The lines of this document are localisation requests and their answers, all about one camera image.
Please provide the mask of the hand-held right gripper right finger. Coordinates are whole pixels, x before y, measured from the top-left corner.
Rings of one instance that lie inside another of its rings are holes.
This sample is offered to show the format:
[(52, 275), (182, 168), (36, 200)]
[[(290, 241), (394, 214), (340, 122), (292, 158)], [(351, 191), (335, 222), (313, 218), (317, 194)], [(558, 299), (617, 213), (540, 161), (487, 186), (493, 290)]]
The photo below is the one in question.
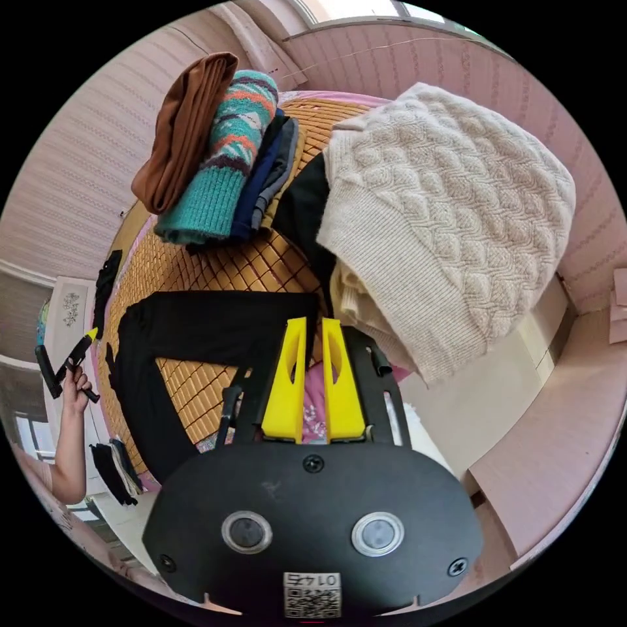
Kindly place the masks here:
[(322, 320), (323, 385), (328, 442), (361, 440), (366, 430), (340, 322)]

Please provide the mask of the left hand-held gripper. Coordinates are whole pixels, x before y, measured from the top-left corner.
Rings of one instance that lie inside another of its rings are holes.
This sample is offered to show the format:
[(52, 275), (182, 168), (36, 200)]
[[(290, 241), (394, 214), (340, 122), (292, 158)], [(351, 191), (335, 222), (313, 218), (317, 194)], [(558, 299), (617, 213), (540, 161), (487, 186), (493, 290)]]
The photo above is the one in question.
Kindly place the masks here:
[(62, 383), (65, 379), (66, 371), (74, 372), (86, 358), (88, 350), (91, 348), (93, 342), (98, 338), (99, 329), (95, 327), (87, 333), (84, 338), (81, 338), (77, 344), (73, 347), (69, 356), (65, 359), (65, 362), (59, 367), (54, 376), (54, 398), (57, 399), (62, 394)]

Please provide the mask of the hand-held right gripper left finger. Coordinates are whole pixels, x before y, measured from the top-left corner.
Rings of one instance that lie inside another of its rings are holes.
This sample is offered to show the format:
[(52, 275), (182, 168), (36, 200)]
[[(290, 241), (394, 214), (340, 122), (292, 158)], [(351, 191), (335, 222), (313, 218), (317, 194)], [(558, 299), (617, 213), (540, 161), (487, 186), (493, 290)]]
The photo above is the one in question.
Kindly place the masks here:
[(302, 441), (307, 320), (292, 318), (278, 353), (261, 431), (267, 440)]

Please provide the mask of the person's left hand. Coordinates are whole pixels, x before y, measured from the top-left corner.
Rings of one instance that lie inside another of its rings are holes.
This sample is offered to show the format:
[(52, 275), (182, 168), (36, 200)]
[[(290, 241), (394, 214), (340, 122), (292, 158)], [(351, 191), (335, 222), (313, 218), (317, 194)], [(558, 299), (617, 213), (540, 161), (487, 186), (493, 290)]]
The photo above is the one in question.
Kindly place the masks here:
[(63, 418), (77, 418), (84, 414), (88, 404), (85, 391), (91, 390), (91, 383), (81, 366), (65, 371), (63, 382)]

